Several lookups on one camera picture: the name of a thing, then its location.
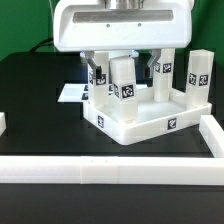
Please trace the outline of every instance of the white border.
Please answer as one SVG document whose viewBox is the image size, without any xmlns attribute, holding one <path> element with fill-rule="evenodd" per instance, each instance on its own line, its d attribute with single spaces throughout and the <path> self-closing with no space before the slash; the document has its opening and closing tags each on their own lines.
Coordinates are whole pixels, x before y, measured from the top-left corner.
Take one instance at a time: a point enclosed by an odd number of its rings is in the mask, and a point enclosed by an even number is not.
<svg viewBox="0 0 224 224">
<path fill-rule="evenodd" d="M 224 159 L 1 156 L 0 183 L 224 185 Z"/>
<path fill-rule="evenodd" d="M 224 131 L 212 115 L 201 116 L 199 131 L 215 158 L 224 158 Z"/>
</svg>

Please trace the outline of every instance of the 3d printed part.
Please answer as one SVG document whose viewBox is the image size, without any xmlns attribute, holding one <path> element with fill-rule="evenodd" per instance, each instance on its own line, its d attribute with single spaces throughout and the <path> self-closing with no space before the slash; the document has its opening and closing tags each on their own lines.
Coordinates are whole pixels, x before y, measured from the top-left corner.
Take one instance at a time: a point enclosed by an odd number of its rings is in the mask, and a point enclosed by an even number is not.
<svg viewBox="0 0 224 224">
<path fill-rule="evenodd" d="M 208 102 L 214 53 L 206 50 L 190 52 L 186 85 L 188 109 L 204 106 Z"/>
<path fill-rule="evenodd" d="M 0 183 L 224 185 L 214 158 L 0 156 Z"/>
<path fill-rule="evenodd" d="M 212 115 L 201 116 L 199 131 L 215 158 L 224 158 L 224 131 Z"/>
<path fill-rule="evenodd" d="M 175 49 L 162 49 L 154 66 L 153 87 L 155 102 L 168 102 L 173 82 Z"/>
<path fill-rule="evenodd" d="M 111 59 L 110 68 L 118 122 L 131 123 L 138 116 L 134 59 L 127 56 Z"/>
<path fill-rule="evenodd" d="M 91 105 L 98 107 L 107 104 L 109 88 L 109 54 L 108 52 L 97 52 L 94 57 L 96 64 L 102 68 L 101 79 L 93 79 L 91 76 L 92 69 L 88 65 L 88 90 L 89 102 Z"/>
</svg>

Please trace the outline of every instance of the black table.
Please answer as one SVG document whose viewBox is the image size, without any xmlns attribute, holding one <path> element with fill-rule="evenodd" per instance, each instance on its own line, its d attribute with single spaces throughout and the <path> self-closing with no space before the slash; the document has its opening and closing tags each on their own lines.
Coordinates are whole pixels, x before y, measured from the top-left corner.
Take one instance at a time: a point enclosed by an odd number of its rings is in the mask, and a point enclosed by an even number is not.
<svg viewBox="0 0 224 224">
<path fill-rule="evenodd" d="M 137 82 L 143 64 L 136 61 Z M 177 56 L 174 86 L 184 90 L 187 57 Z M 7 130 L 0 155 L 212 157 L 198 125 L 121 146 L 82 117 L 82 104 L 57 103 L 65 83 L 86 83 L 70 54 L 18 53 L 0 63 L 0 111 Z M 223 125 L 224 72 L 213 69 L 209 101 Z M 223 223 L 224 187 L 0 185 L 0 223 Z"/>
</svg>

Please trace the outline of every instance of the white pillar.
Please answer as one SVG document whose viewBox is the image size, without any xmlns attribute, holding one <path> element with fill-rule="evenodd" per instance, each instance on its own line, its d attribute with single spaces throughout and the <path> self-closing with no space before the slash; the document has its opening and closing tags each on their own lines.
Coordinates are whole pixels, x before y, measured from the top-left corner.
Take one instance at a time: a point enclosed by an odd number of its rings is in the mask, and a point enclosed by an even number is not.
<svg viewBox="0 0 224 224">
<path fill-rule="evenodd" d="M 187 109 L 208 103 L 214 53 L 206 50 L 190 52 L 186 84 Z"/>
<path fill-rule="evenodd" d="M 127 56 L 113 58 L 110 68 L 119 122 L 132 123 L 138 116 L 134 59 Z"/>
<path fill-rule="evenodd" d="M 169 101 L 173 82 L 175 49 L 162 49 L 161 57 L 154 67 L 153 88 L 156 102 Z"/>
<path fill-rule="evenodd" d="M 96 52 L 93 60 L 97 66 L 102 67 L 102 79 L 93 80 L 89 74 L 92 69 L 88 65 L 89 102 L 94 107 L 99 107 L 108 102 L 109 54 L 108 52 Z"/>
</svg>

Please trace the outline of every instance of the white block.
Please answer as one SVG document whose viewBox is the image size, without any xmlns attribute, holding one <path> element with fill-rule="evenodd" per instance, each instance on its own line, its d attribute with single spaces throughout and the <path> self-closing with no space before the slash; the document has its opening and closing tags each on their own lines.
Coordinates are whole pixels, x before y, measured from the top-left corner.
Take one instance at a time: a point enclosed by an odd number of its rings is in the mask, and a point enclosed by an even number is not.
<svg viewBox="0 0 224 224">
<path fill-rule="evenodd" d="M 199 131 L 215 158 L 224 158 L 224 131 L 212 115 L 201 116 Z"/>
<path fill-rule="evenodd" d="M 6 129 L 6 123 L 5 123 L 5 114 L 0 113 L 0 136 Z"/>
<path fill-rule="evenodd" d="M 80 175 L 82 184 L 117 184 L 117 158 L 83 157 Z"/>
<path fill-rule="evenodd" d="M 187 109 L 208 103 L 214 53 L 206 50 L 191 51 L 186 84 Z"/>
<path fill-rule="evenodd" d="M 185 106 L 185 93 L 183 93 L 179 90 L 176 90 L 176 89 L 171 89 L 170 90 L 170 100 Z"/>
<path fill-rule="evenodd" d="M 108 52 L 96 52 L 94 62 L 97 66 L 102 67 L 103 78 L 101 80 L 92 80 L 88 75 L 89 102 L 95 106 L 107 104 L 109 88 L 109 54 Z"/>
<path fill-rule="evenodd" d="M 111 59 L 110 68 L 119 122 L 133 122 L 138 116 L 134 59 L 127 56 Z"/>
<path fill-rule="evenodd" d="M 0 183 L 224 185 L 224 159 L 0 156 Z"/>
<path fill-rule="evenodd" d="M 162 49 L 153 74 L 154 100 L 167 102 L 173 82 L 175 49 Z"/>
<path fill-rule="evenodd" d="M 135 123 L 129 125 L 119 123 L 117 111 L 114 109 L 116 99 L 113 96 L 109 97 L 110 103 L 103 110 L 97 110 L 85 103 L 85 118 L 119 144 L 129 145 L 198 124 L 201 115 L 211 113 L 211 104 L 186 110 L 183 104 L 175 101 L 155 102 L 150 97 L 153 95 L 153 88 L 138 92 L 140 92 L 137 96 L 139 116 Z M 172 92 L 173 100 L 184 102 L 184 94 L 178 95 L 177 91 L 175 96 L 175 91 Z"/>
</svg>

